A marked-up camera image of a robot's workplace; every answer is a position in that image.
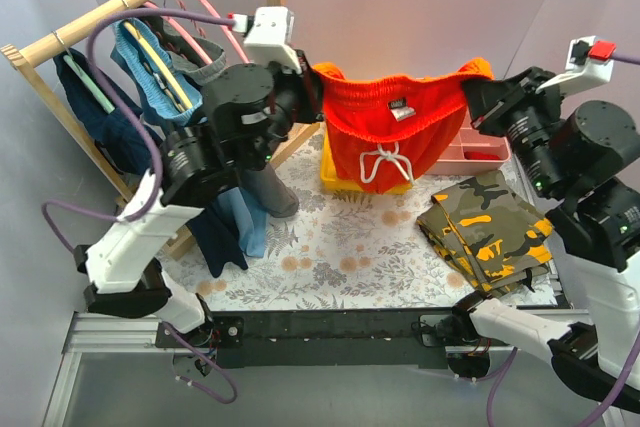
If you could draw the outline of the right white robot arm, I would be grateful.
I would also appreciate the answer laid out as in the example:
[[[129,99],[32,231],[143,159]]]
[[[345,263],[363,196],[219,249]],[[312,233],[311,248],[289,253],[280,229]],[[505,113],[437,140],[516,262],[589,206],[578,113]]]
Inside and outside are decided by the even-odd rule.
[[[563,117],[567,92],[537,67],[462,86],[472,125],[505,138],[536,193],[554,199],[547,218],[579,261],[588,323],[551,321],[472,293],[452,310],[464,344],[491,338],[549,363],[574,393],[639,409],[639,195],[618,175],[639,157],[639,131],[621,107],[582,103]]]

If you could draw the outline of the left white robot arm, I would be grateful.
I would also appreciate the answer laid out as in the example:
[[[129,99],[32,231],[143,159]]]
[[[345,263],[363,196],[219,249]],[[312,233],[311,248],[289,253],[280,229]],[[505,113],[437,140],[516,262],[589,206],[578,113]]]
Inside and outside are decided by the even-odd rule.
[[[90,312],[155,315],[193,347],[211,339],[206,302],[177,284],[156,255],[235,188],[272,217],[296,213],[299,200],[275,174],[272,158],[296,123],[321,120],[323,87],[304,51],[292,54],[291,65],[270,55],[224,70],[204,86],[190,122],[154,146],[154,164],[122,214],[99,241],[74,253],[90,279]]]

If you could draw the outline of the orange red shorts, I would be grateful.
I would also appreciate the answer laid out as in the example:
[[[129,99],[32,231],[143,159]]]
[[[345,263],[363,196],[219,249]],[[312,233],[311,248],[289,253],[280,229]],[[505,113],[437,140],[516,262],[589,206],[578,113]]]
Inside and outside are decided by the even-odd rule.
[[[425,174],[463,124],[468,111],[463,83],[494,78],[490,63],[480,57],[438,77],[351,80],[330,62],[314,70],[324,88],[322,109],[336,177],[376,194]]]

